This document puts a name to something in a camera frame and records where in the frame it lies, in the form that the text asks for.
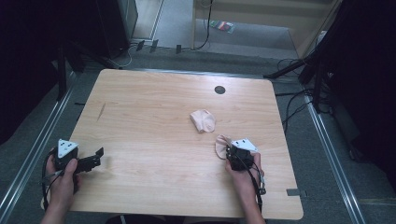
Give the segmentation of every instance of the black dot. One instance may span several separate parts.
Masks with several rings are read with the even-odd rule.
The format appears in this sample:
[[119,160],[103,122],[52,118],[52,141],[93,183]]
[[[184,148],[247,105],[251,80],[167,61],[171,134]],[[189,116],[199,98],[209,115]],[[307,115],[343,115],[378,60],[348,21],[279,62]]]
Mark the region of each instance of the black dot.
[[223,94],[223,93],[225,92],[225,89],[224,89],[224,87],[222,87],[222,86],[217,86],[217,87],[215,88],[215,92],[216,92],[217,94]]

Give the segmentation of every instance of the gray carpet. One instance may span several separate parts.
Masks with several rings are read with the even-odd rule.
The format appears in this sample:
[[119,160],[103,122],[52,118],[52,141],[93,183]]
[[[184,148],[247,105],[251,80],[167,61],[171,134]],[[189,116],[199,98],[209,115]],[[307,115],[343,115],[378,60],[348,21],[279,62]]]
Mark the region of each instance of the gray carpet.
[[[176,54],[174,49],[157,49],[149,53],[149,47],[141,51],[131,49],[132,62],[124,69],[166,69],[180,71],[197,71],[227,73],[238,77],[262,78],[262,74],[270,74],[277,70],[278,60],[259,57],[232,56],[217,53],[183,51]],[[118,59],[118,63],[128,63],[127,54]],[[87,61],[85,72],[78,74],[68,104],[59,119],[55,130],[46,145],[47,149],[55,146],[60,138],[68,139],[83,109],[75,103],[85,103],[103,66]],[[274,81],[276,93],[297,92],[301,86],[297,76],[290,73]],[[43,99],[40,105],[26,118],[13,137],[0,146],[0,187],[4,194],[5,188],[13,180],[26,158],[35,138],[54,106],[57,96],[56,87]],[[279,113],[284,119],[289,96],[277,97]],[[304,103],[304,97],[297,97],[291,104],[290,111]],[[346,144],[339,134],[337,126],[329,115],[323,115],[332,136],[337,153],[346,169],[358,199],[363,200],[361,206],[367,223],[393,223],[396,218],[396,206],[373,203],[365,199],[395,198],[386,178],[371,163],[356,163],[347,155]],[[332,169],[327,161],[317,130],[308,110],[304,110],[289,122],[286,134],[290,157],[300,190],[305,190],[302,197],[304,217],[298,221],[268,220],[268,223],[351,223],[344,200],[333,177]],[[41,162],[34,169],[29,181],[11,213],[8,223],[37,223],[44,212],[39,207],[41,200],[40,172]],[[110,214],[71,212],[67,223],[105,223]]]

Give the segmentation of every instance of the hand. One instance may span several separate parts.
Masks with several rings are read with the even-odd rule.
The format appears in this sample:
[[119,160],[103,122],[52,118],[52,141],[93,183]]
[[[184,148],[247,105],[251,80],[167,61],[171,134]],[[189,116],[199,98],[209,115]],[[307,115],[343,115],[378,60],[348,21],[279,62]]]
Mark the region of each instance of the hand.
[[[53,155],[49,156],[46,167],[48,174],[56,172],[53,160]],[[74,201],[73,174],[76,171],[77,165],[78,162],[76,159],[71,160],[64,170],[64,175],[59,176],[50,186],[49,207],[41,223],[64,223],[66,213]],[[78,187],[81,186],[81,179],[78,175],[77,185]]]
[[[264,175],[260,153],[251,153],[251,155],[254,158],[254,163],[260,169],[260,173]],[[256,179],[257,185],[259,186],[260,177],[257,170],[254,168],[256,168],[256,166],[253,166],[250,169],[250,172],[253,174],[253,177]],[[248,171],[233,170],[229,160],[226,160],[225,170],[233,178],[233,187],[238,194],[238,198],[242,205],[242,209],[244,210],[247,223],[265,223],[264,219],[262,218],[259,206],[256,202],[256,190],[254,189],[253,183],[251,182],[251,177]]]

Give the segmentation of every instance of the crumpled fabric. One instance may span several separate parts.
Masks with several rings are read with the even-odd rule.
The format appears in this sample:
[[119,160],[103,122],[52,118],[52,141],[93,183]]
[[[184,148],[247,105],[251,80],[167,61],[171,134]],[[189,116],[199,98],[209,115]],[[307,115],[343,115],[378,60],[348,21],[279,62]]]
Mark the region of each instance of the crumpled fabric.
[[209,111],[205,109],[194,111],[190,114],[198,133],[212,133],[215,131],[216,119]]
[[225,136],[222,134],[216,138],[215,150],[216,150],[216,153],[218,154],[220,159],[222,159],[222,160],[227,159],[226,147],[227,147],[227,145],[229,147],[231,146],[231,141],[232,140],[229,136]]

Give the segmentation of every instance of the table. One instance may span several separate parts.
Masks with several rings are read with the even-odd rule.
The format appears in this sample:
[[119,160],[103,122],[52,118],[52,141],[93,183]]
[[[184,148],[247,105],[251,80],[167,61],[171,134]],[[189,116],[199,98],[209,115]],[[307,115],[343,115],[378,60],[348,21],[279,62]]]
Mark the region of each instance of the table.
[[[316,44],[328,29],[341,0],[215,0],[211,20],[288,27],[299,58]],[[191,48],[195,42],[195,20],[207,20],[209,0],[193,0]]]
[[[215,93],[217,86],[225,88]],[[190,113],[207,109],[213,133]],[[303,208],[272,83],[264,79],[103,70],[70,141],[81,158],[103,147],[102,165],[82,174],[71,210],[194,217],[242,217],[219,134],[247,137],[262,154],[266,218],[299,219]]]

